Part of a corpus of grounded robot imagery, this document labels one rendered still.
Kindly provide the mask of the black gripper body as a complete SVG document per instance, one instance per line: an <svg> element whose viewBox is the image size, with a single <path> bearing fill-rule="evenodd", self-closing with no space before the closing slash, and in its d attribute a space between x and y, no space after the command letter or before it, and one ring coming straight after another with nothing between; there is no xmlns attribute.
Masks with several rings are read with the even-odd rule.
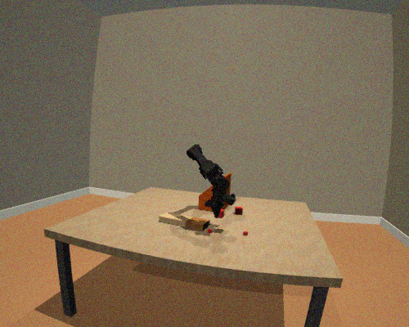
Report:
<svg viewBox="0 0 409 327"><path fill-rule="evenodd" d="M226 192L226 191L221 191L215 187L213 187L211 191L213 192L213 197L210 200L205 202L205 206L217 208L221 204L223 204L221 203L222 201L220 202L220 199L221 199L223 192Z"/></svg>

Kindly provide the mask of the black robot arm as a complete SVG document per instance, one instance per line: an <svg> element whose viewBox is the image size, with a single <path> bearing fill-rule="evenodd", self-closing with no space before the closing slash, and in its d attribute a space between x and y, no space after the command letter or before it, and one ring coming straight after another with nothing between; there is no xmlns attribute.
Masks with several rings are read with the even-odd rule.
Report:
<svg viewBox="0 0 409 327"><path fill-rule="evenodd" d="M208 179L213 187L218 188L221 191L227 190L229 188L229 181L222 175L222 169L218 164L213 163L211 160L207 160L202 155L203 153L201 150L199 144L195 144L187 150L187 155L189 158L192 158L192 160L196 160L200 165L199 170L205 180ZM220 202L221 201L233 205L236 201L236 195L228 195L227 192L223 192Z"/></svg>

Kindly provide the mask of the pale yellow flat board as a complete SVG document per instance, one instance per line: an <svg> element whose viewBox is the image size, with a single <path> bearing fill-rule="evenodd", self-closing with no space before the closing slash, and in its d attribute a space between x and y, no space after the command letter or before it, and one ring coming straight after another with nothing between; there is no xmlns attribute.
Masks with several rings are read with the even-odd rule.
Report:
<svg viewBox="0 0 409 327"><path fill-rule="evenodd" d="M164 215L159 215L160 222L173 224L177 226L186 226L185 222L193 217L184 216L176 213L166 213Z"/></svg>

